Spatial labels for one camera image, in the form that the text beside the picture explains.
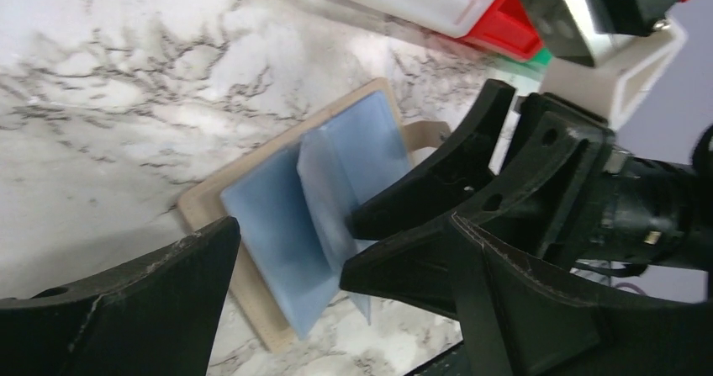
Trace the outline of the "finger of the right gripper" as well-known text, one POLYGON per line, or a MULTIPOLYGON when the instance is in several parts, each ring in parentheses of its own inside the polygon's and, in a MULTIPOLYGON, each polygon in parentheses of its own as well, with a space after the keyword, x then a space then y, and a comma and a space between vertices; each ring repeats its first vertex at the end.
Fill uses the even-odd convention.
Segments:
POLYGON ((489 169, 515 88, 488 79, 473 106, 441 146, 346 221, 362 240, 383 240, 455 208, 493 178, 489 169))

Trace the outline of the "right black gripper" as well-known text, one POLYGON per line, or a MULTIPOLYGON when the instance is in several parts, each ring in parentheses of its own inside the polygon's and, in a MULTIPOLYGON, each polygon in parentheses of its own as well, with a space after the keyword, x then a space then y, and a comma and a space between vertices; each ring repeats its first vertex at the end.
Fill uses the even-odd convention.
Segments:
POLYGON ((453 215, 563 268, 617 261, 712 269, 712 133, 692 162, 633 156, 598 119, 536 93, 516 104, 502 170, 488 166, 499 123, 467 117, 411 172, 362 204, 348 223, 372 246, 340 285, 448 318, 457 315, 446 229, 453 215))

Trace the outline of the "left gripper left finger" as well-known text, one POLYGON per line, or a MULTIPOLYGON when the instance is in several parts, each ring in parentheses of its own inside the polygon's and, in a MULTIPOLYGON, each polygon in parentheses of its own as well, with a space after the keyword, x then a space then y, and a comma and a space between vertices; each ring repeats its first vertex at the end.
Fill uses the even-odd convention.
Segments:
POLYGON ((205 374, 239 245, 226 217, 91 277, 3 299, 2 374, 205 374))

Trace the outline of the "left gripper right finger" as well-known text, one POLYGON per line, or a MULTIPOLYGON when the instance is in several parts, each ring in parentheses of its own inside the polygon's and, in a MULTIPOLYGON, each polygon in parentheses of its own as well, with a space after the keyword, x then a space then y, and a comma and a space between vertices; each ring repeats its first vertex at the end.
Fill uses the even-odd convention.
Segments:
POLYGON ((712 303, 591 282, 448 220, 448 270, 474 375, 709 375, 712 303))

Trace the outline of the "beige card holder wallet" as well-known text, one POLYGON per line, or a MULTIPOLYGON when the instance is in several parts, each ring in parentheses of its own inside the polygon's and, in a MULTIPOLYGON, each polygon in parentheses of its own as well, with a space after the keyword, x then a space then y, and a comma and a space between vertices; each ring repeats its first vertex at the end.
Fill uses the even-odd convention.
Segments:
POLYGON ((229 294, 269 352, 304 339, 339 290, 341 268, 367 241, 340 222, 395 183, 414 154, 452 132, 442 120, 402 120, 388 81, 374 79, 221 167, 183 193, 190 230, 238 220, 229 294))

